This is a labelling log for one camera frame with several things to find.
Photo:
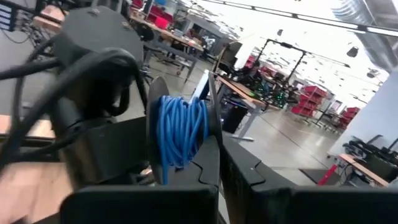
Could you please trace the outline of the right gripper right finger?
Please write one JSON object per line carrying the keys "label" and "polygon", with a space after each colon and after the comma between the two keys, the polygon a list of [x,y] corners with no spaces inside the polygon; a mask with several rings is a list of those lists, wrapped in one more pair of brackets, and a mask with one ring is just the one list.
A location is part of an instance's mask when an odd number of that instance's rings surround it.
{"label": "right gripper right finger", "polygon": [[221,179],[231,223],[397,224],[397,190],[299,186],[223,136]]}

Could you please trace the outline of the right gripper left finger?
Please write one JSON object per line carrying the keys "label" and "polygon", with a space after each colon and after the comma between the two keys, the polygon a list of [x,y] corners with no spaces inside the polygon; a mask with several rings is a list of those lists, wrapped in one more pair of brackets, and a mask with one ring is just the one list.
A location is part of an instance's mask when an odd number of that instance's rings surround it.
{"label": "right gripper left finger", "polygon": [[214,136],[167,185],[96,185],[69,195],[61,223],[202,223],[218,221],[220,149]]}

